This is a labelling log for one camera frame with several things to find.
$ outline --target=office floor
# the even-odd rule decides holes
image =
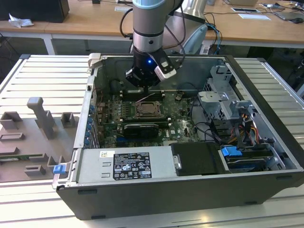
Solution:
[[[20,54],[47,55],[47,50],[43,40],[41,39],[9,38],[9,42]],[[55,39],[54,44],[59,55],[88,55],[92,52],[128,53],[130,41],[90,40],[90,51],[85,50],[83,40]],[[220,54],[228,54],[234,57],[246,57],[248,51],[249,47],[221,46]],[[301,52],[303,52],[303,49],[275,48],[271,57],[267,61],[277,71],[277,73],[286,80],[294,70],[294,67],[303,59],[303,56],[300,55]],[[18,55],[6,42],[3,42],[0,46],[0,81],[5,78],[17,60]],[[303,72],[304,67],[296,74],[292,74],[288,79],[288,83],[293,84],[296,76],[303,74]]]

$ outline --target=computer case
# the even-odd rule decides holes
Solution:
[[[67,0],[0,0],[0,20],[9,13],[20,19],[62,23],[70,8]]]

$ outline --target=table leg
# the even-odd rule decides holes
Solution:
[[[44,44],[47,48],[47,53],[49,55],[57,55],[57,52],[52,42],[52,36],[50,34],[44,34],[41,38],[44,40]]]
[[[90,50],[89,41],[87,39],[85,39],[84,42],[85,42],[85,48],[86,48],[85,50],[89,51]]]

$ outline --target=white paper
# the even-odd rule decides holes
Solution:
[[[242,14],[242,13],[239,13],[239,16],[242,19],[271,20],[269,17],[267,17],[265,15],[254,15],[254,14]]]
[[[21,26],[26,27],[26,26],[34,25],[30,19],[19,19],[19,18],[13,17],[11,14],[9,14],[9,18],[10,18],[9,23],[12,26],[15,26],[18,28],[21,28]]]

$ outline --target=desk surface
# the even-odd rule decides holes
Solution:
[[[35,25],[32,27],[14,28],[7,21],[0,21],[0,31],[120,36],[119,22],[124,13],[114,10],[117,4],[111,2],[92,4],[90,0],[69,0],[69,6],[70,12],[64,23],[34,22]],[[233,11],[231,6],[217,0],[215,6],[207,5],[205,12]],[[222,32],[224,41],[304,44],[304,23],[294,24],[272,14],[265,15],[271,20],[242,19],[238,14],[214,14],[216,25]],[[206,17],[212,23],[212,16]],[[130,14],[124,21],[123,29],[126,33],[132,32],[132,24],[132,14]],[[206,39],[214,38],[214,32],[208,31]]]

